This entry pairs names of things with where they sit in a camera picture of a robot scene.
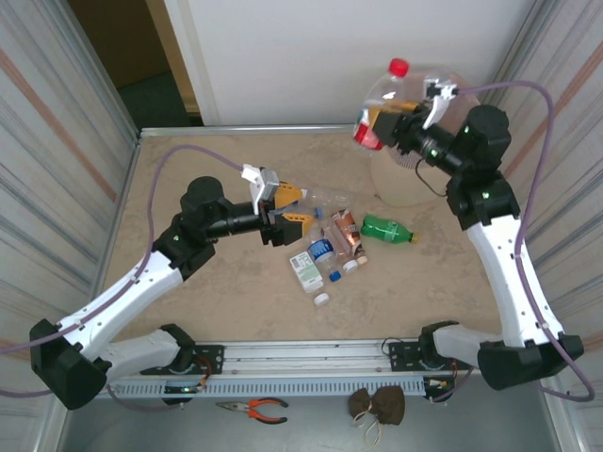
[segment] orange pliers handle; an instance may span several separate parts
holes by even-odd
[[[267,417],[253,409],[256,407],[260,407],[262,405],[280,405],[283,408],[287,408],[289,406],[289,404],[286,403],[284,400],[281,400],[280,398],[274,398],[274,397],[266,397],[266,398],[260,398],[258,400],[250,400],[250,402],[248,403],[249,410],[247,411],[247,414],[249,415],[249,417],[251,417],[252,419],[257,419],[258,421],[260,421],[264,424],[269,424],[272,426],[276,426],[278,424],[282,424],[282,423],[286,422],[286,417]]]

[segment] green plastic bottle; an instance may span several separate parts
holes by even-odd
[[[365,216],[360,233],[390,243],[415,243],[418,240],[417,234],[411,233],[397,221],[378,218],[373,215]]]

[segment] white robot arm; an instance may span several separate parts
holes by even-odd
[[[220,237],[259,231],[265,245],[288,245],[301,238],[310,216],[274,214],[302,192],[280,183],[276,173],[245,165],[242,177],[250,181],[252,202],[232,204],[224,199],[217,179],[193,181],[180,203],[182,212],[154,242],[148,256],[119,281],[76,313],[56,325],[42,320],[30,332],[32,340],[58,331],[63,337],[32,347],[32,368],[69,409],[91,401],[108,382],[152,367],[187,369],[194,341],[175,325],[120,343],[113,338],[153,301],[177,287],[215,253]],[[146,260],[144,269],[140,266]],[[131,283],[120,297],[115,296]],[[86,321],[90,313],[106,305]]]
[[[454,358],[480,369],[494,389],[550,377],[567,362],[549,341],[544,329],[576,359],[583,353],[578,336],[565,335],[546,302],[525,243],[515,255],[521,225],[519,205],[498,167],[511,143],[506,114],[491,105],[473,107],[454,136],[436,122],[442,118],[457,89],[449,81],[426,79],[423,104],[401,111],[382,111],[373,132],[382,144],[400,153],[416,152],[431,166],[450,176],[447,201],[459,219],[486,269],[497,300],[501,335],[470,331],[447,321],[424,327],[419,336],[421,360],[438,363]],[[517,271],[521,259],[538,321]]]

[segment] beige table surface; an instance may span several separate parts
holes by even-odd
[[[354,193],[353,213],[401,221],[421,233],[418,244],[363,239],[369,263],[328,286],[332,300],[315,307],[288,265],[301,244],[263,246],[259,233],[227,237],[216,255],[186,283],[142,312],[120,338],[176,323],[195,340],[318,340],[417,336],[422,326],[456,319],[499,332],[497,306],[485,271],[445,200],[388,207],[375,194],[368,161],[348,134],[147,137],[129,191],[106,284],[117,281],[141,257],[147,236],[145,203],[155,165],[170,147],[192,143],[277,171],[281,180],[345,188]],[[180,197],[195,177],[221,180],[232,202],[250,199],[248,183],[210,157],[175,154],[162,171],[155,195],[159,235],[179,212]]]

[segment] red bottle cap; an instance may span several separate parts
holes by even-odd
[[[395,75],[396,77],[403,77],[408,73],[408,69],[410,68],[410,64],[408,61],[402,58],[394,58],[389,63],[389,73]]]

